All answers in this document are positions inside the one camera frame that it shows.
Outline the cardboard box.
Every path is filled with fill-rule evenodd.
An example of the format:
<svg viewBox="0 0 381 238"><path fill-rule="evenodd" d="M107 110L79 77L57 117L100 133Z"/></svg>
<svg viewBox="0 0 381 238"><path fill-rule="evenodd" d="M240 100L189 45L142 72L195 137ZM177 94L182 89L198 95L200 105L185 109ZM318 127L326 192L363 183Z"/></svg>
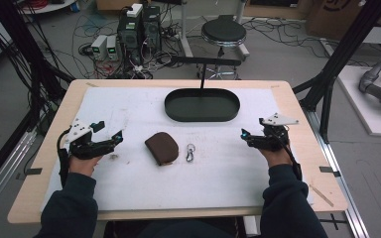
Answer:
<svg viewBox="0 0 381 238"><path fill-rule="evenodd" d="M364 3L362 0L315 0L308 14L306 29L310 34L344 34Z"/></svg>

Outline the black computer tower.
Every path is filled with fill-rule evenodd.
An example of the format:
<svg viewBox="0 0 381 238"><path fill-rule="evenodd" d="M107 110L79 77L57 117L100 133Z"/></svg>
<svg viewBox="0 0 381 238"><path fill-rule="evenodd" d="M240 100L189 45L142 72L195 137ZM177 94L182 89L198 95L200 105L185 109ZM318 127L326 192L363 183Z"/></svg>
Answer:
<svg viewBox="0 0 381 238"><path fill-rule="evenodd" d="M141 16L128 17L127 15L122 15L117 32L126 56L134 64L141 64L141 46L143 43Z"/></svg>
<svg viewBox="0 0 381 238"><path fill-rule="evenodd" d="M161 10L159 6L147 6L143 11L144 37L147 49L155 53L161 49Z"/></svg>

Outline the black frame strut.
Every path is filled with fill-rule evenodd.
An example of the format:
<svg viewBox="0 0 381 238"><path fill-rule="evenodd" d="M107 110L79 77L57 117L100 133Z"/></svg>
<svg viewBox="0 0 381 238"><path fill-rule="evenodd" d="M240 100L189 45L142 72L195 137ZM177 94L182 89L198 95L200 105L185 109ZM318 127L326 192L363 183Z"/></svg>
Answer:
<svg viewBox="0 0 381 238"><path fill-rule="evenodd" d="M22 63L17 60L15 54L11 52L10 44L5 44L2 37L0 37L0 49L10 60L30 94L30 110L0 150L0 169L7 161L6 157L10 150L15 147L15 142L24 132L39 123L40 110L45 104L64 97L66 90L62 87L60 80L67 84L74 81L72 75L58 69L45 59L20 12L21 8L14 0L0 0L0 23L26 61L29 67L28 72L21 72Z"/></svg>
<svg viewBox="0 0 381 238"><path fill-rule="evenodd" d="M300 105L308 112L315 112L318 103L322 101L318 131L326 144L329 143L328 122L334 83L380 17L381 0L366 0L323 69L312 79L293 88L295 94L309 90L300 100Z"/></svg>

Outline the black tray stand with bar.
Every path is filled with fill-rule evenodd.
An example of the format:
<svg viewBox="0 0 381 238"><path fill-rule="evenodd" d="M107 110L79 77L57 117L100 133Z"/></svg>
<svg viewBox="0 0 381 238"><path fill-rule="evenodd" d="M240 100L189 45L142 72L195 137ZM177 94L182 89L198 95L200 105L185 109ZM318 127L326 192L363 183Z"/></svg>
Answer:
<svg viewBox="0 0 381 238"><path fill-rule="evenodd" d="M209 64L239 66L237 59L172 57L173 62L202 64L199 88L180 88L165 98L166 114L179 122L226 122L234 119L240 109L238 96L223 88L205 88L205 71Z"/></svg>

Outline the white box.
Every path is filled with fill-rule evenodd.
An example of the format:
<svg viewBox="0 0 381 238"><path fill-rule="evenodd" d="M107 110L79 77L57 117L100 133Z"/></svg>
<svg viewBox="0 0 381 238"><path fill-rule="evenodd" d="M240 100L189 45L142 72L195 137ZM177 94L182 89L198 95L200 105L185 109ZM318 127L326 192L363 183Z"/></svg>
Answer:
<svg viewBox="0 0 381 238"><path fill-rule="evenodd" d="M126 15L128 17L136 18L139 16L141 11L143 10L143 5L139 3L134 3L131 8L127 11Z"/></svg>

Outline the brown pouch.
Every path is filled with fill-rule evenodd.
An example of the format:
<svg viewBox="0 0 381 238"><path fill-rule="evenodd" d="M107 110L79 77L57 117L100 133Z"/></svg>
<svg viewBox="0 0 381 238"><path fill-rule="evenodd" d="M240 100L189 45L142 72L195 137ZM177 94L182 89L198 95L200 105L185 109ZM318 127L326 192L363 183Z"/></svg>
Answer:
<svg viewBox="0 0 381 238"><path fill-rule="evenodd" d="M171 164L179 156L179 146L166 132L159 132L145 141L146 147L159 166Z"/></svg>

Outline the black tape strip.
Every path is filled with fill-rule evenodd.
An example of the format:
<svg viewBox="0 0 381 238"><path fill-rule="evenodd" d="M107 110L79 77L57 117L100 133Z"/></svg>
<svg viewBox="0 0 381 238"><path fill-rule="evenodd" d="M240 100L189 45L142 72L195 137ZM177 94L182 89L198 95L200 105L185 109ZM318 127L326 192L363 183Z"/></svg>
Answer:
<svg viewBox="0 0 381 238"><path fill-rule="evenodd" d="M42 168L27 169L16 175L17 180L24 180L27 176L40 175L42 173Z"/></svg>
<svg viewBox="0 0 381 238"><path fill-rule="evenodd" d="M335 171L332 167L319 167L321 173L333 174L336 178L341 177L339 171Z"/></svg>

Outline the white table mat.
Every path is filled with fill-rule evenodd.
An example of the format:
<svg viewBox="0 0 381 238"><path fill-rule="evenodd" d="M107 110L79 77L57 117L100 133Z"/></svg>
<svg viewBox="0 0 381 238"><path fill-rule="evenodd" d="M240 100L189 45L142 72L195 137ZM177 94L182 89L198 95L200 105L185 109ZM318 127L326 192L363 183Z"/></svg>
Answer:
<svg viewBox="0 0 381 238"><path fill-rule="evenodd" d="M269 89L237 88L237 116L227 122L177 122L165 112L163 87L93 87L76 119L105 127L96 142L122 131L124 140L97 165L94 197L100 211L259 207L268 185L264 157L240 138L259 135L260 118L278 112ZM179 146L171 164L159 166L145 141L159 132Z"/></svg>

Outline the white table leg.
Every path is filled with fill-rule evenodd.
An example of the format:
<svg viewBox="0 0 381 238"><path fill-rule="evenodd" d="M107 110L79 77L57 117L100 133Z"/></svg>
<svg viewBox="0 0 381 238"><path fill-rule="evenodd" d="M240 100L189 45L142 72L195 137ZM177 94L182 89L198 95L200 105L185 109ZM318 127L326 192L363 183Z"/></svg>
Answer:
<svg viewBox="0 0 381 238"><path fill-rule="evenodd" d="M188 0L181 0L181 31L179 37L185 56L187 58L192 58L193 54L187 38L187 4Z"/></svg>

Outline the person's left hand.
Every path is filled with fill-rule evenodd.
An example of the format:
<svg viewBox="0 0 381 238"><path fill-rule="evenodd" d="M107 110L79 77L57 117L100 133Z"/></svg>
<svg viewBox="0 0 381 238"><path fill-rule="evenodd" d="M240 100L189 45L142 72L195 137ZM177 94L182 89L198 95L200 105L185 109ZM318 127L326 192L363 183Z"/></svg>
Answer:
<svg viewBox="0 0 381 238"><path fill-rule="evenodd" d="M95 157L89 160L82 160L75 156L69 158L68 171L70 173L81 174L87 177L91 177L94 168L98 165L99 161L102 159L101 156Z"/></svg>

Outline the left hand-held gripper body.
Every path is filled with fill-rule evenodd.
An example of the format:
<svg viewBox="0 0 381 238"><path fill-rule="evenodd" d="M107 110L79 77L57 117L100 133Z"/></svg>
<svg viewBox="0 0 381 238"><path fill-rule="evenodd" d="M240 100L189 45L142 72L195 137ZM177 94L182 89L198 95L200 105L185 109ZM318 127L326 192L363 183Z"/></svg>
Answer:
<svg viewBox="0 0 381 238"><path fill-rule="evenodd" d="M81 160L90 160L110 152L108 141L93 142L92 134L105 127L103 121L87 124L79 119L74 119L70 125L65 141L68 143L68 151Z"/></svg>

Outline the white board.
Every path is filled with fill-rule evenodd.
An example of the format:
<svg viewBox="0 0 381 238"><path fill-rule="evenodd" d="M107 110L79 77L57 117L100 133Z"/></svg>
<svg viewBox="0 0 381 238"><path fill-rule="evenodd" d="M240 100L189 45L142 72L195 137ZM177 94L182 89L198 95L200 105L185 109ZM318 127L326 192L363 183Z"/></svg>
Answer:
<svg viewBox="0 0 381 238"><path fill-rule="evenodd" d="M368 134L381 136L381 103L358 89L360 78L367 70L366 66L347 65L338 80Z"/></svg>

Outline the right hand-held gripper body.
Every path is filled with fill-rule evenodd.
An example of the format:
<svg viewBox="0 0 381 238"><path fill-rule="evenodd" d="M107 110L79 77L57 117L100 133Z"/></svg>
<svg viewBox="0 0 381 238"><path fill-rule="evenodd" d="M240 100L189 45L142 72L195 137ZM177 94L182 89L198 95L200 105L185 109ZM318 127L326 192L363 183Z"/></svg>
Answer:
<svg viewBox="0 0 381 238"><path fill-rule="evenodd" d="M288 126L297 125L299 120L275 113L270 117L260 118L259 123L263 126L264 133L260 149L276 152L290 144Z"/></svg>

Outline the person's right hand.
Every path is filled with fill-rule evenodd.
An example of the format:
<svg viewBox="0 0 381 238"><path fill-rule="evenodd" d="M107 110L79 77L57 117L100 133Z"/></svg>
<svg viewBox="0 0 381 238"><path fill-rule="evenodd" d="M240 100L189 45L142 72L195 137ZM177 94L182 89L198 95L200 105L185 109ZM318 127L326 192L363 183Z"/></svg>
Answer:
<svg viewBox="0 0 381 238"><path fill-rule="evenodd" d="M261 150L260 153L265 157L268 167L272 168L279 165L292 165L293 162L285 149L280 151L271 152L267 150Z"/></svg>

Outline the grey power supply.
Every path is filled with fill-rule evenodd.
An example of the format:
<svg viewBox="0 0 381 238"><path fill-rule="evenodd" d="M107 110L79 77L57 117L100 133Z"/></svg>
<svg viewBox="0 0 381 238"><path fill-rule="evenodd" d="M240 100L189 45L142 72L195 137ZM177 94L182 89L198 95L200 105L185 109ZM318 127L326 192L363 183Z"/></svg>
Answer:
<svg viewBox="0 0 381 238"><path fill-rule="evenodd" d="M118 45L116 36L107 37L107 54L110 60L119 60Z"/></svg>
<svg viewBox="0 0 381 238"><path fill-rule="evenodd" d="M107 37L105 35L98 36L91 44L91 49L96 60L105 60L107 57Z"/></svg>

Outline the black round stool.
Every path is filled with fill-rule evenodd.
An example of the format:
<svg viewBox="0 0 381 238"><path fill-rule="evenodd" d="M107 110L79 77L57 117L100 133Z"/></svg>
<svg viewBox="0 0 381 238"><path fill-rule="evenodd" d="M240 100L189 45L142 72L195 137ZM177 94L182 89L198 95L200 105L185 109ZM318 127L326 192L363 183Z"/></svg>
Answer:
<svg viewBox="0 0 381 238"><path fill-rule="evenodd" d="M223 60L225 48L237 48L245 42L246 30L232 15L220 15L202 25L201 36L206 42L219 47L216 58Z"/></svg>

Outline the aluminium rail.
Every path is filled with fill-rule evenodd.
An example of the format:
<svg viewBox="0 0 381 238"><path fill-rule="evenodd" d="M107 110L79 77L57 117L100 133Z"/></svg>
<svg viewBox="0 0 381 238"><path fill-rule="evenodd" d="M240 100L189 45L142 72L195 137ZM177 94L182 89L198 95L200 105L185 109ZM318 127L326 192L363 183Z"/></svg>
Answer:
<svg viewBox="0 0 381 238"><path fill-rule="evenodd" d="M362 220L362 217L356 207L355 201L348 188L347 182L345 181L342 170L340 169L336 156L331 148L331 145L328 144L322 137L322 135L319 133L319 119L317 114L315 112L305 111L305 115L314 131L315 137L324 154L324 157L329 163L329 171L336 178L336 182L341 188L341 192L345 200L347 201L347 208L344 210L344 216L353 237L370 238L366 226Z"/></svg>
<svg viewBox="0 0 381 238"><path fill-rule="evenodd" d="M36 137L36 131L25 132L20 139L16 140L15 145L11 147L9 154L4 157L4 163L0 167L0 193L30 151Z"/></svg>

